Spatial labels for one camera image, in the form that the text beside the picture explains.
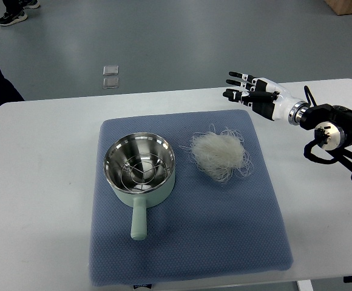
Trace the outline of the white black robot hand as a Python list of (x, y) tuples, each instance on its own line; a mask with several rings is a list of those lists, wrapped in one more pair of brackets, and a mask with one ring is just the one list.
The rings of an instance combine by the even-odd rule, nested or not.
[(230, 79), (223, 96), (230, 102), (240, 103), (270, 120), (286, 120), (298, 125), (303, 112), (311, 107), (309, 101), (295, 98), (288, 89), (266, 78), (246, 73), (229, 72)]

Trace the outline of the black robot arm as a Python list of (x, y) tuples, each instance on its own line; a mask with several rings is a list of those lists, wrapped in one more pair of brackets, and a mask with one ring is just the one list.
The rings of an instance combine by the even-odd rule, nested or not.
[(341, 105), (317, 105), (308, 86), (304, 91), (306, 106), (293, 114), (296, 124), (314, 131), (314, 139), (304, 146), (304, 157), (318, 164), (339, 162), (351, 172), (352, 180), (352, 110)]

